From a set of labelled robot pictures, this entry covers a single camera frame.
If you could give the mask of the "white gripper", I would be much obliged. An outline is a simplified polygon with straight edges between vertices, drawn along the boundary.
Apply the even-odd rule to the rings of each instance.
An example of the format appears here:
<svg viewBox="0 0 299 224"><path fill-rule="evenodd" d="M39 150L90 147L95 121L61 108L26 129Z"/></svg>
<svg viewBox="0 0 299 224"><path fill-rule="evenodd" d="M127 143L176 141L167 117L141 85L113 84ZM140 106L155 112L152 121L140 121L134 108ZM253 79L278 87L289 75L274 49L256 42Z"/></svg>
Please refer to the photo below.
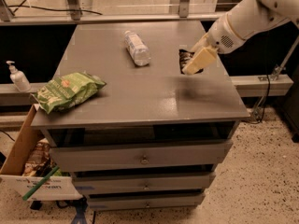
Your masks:
<svg viewBox="0 0 299 224"><path fill-rule="evenodd" d="M227 54L240 48L246 41L244 25L244 19L236 12L227 12L218 18L207 35L203 35L190 49L195 53L182 69L183 74L193 75L214 63L217 50L219 54Z"/></svg>

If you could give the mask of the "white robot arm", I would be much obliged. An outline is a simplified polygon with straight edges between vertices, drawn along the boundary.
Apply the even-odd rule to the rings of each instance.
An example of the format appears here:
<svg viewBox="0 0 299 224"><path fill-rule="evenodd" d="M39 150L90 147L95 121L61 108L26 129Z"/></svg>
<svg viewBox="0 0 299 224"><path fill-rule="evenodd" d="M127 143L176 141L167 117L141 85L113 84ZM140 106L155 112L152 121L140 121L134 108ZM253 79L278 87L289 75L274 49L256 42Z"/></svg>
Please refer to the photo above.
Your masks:
<svg viewBox="0 0 299 224"><path fill-rule="evenodd" d="M298 25L298 20L299 0L242 0L219 17L193 45L193 56L182 73L193 75L214 63L218 54L235 51L254 35L288 21Z"/></svg>

